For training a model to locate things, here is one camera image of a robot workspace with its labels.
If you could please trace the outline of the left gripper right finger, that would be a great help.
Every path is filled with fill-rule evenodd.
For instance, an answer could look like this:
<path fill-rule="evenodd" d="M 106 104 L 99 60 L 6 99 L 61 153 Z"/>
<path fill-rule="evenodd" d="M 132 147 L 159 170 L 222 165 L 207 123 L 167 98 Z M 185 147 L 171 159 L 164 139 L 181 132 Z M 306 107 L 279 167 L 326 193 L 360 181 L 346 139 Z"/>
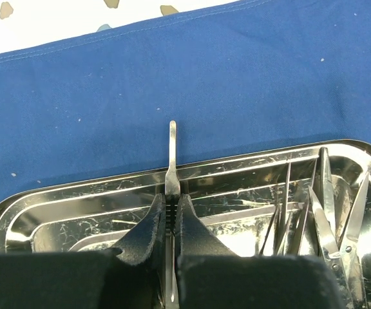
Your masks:
<path fill-rule="evenodd" d="M 197 217 L 181 195 L 175 224 L 181 308 L 353 308 L 332 267 L 316 256 L 241 257 Z"/>

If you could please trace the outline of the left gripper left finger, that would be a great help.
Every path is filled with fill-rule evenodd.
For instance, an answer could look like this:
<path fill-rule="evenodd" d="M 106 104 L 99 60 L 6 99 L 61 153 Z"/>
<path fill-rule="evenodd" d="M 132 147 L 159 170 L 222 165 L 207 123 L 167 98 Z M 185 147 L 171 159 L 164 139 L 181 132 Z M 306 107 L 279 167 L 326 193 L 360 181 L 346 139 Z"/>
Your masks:
<path fill-rule="evenodd" d="M 110 248 L 0 254 L 0 308 L 160 308 L 166 201 Z"/>

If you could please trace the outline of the steel scalpel handle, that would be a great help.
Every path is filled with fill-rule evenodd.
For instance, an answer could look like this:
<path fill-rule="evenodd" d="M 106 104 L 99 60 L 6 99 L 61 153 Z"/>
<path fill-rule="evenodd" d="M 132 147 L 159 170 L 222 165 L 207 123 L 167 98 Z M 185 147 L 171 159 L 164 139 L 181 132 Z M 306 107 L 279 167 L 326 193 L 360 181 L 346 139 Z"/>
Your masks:
<path fill-rule="evenodd" d="M 165 308 L 179 308 L 175 276 L 175 219 L 176 205 L 180 197 L 180 180 L 176 171 L 176 122 L 169 123 L 169 162 L 165 176 L 166 197 L 166 268 Z"/>

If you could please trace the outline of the steel surgical scissors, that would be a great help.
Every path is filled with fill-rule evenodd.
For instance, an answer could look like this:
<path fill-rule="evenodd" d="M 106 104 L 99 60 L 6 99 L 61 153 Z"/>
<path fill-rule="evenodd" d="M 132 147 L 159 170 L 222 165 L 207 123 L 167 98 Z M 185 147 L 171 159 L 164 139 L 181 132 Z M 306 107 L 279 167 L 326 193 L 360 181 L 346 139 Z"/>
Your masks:
<path fill-rule="evenodd" d="M 365 215 L 366 198 L 371 181 L 370 171 L 362 173 L 356 195 L 344 180 L 337 182 L 336 189 L 336 237 L 343 259 L 347 290 L 352 304 L 349 308 L 368 308 L 363 270 L 358 257 L 358 241 Z"/>

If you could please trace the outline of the blue surgical cloth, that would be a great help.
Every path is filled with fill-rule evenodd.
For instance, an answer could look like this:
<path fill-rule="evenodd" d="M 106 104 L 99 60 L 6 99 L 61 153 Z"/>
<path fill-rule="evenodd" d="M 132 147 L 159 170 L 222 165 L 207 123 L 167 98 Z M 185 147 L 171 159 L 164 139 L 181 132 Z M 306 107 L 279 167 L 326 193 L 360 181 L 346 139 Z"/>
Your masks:
<path fill-rule="evenodd" d="M 167 165 L 371 144 L 371 1 L 243 1 L 0 54 L 0 201 Z"/>

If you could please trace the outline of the steel forceps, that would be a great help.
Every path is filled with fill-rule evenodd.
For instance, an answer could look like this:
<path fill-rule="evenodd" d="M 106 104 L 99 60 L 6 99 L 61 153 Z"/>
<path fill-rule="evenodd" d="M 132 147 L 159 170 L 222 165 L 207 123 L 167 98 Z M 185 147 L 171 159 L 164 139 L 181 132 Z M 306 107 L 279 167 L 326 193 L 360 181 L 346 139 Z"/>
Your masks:
<path fill-rule="evenodd" d="M 319 250 L 317 249 L 316 229 L 311 226 L 314 220 L 311 213 L 310 194 L 305 193 L 302 200 L 290 209 L 291 159 L 288 159 L 283 171 L 282 176 L 273 178 L 275 181 L 272 187 L 274 210 L 259 254 L 262 256 L 317 254 Z M 304 253 L 302 250 L 305 249 L 306 241 L 310 248 Z"/>

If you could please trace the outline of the steel tweezers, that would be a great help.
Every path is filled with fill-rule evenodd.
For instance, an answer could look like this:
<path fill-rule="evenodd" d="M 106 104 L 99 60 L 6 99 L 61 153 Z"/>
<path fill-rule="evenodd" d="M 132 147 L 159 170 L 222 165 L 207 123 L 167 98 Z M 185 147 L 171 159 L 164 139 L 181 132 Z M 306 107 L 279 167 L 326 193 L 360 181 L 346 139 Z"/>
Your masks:
<path fill-rule="evenodd" d="M 289 236 L 290 228 L 290 216 L 285 219 L 286 211 L 288 209 L 288 188 L 285 189 L 286 197 L 283 205 L 277 204 L 275 219 L 276 230 L 275 230 L 275 240 L 274 240 L 274 255 L 299 255 L 301 250 L 301 244 L 307 229 L 307 218 L 311 214 L 311 197 L 310 193 L 307 194 L 306 200 L 300 208 L 296 224 L 293 227 L 293 235 L 290 244 L 285 251 L 285 242 Z"/>

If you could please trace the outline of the steel instrument tray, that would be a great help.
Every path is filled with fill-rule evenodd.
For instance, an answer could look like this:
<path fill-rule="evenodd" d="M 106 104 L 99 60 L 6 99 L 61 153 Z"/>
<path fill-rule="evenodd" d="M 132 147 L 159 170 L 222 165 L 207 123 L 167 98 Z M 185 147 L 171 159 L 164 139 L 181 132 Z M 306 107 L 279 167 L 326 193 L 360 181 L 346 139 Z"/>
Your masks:
<path fill-rule="evenodd" d="M 240 256 L 259 254 L 274 210 L 273 178 L 292 160 L 289 208 L 302 200 L 322 147 L 328 149 L 336 215 L 336 185 L 356 195 L 370 171 L 371 145 L 335 140 L 180 166 L 178 177 L 196 215 Z M 134 227 L 154 196 L 164 191 L 166 170 L 142 171 L 20 192 L 0 202 L 0 253 L 101 250 Z M 371 181 L 358 241 L 368 308 L 371 308 Z"/>

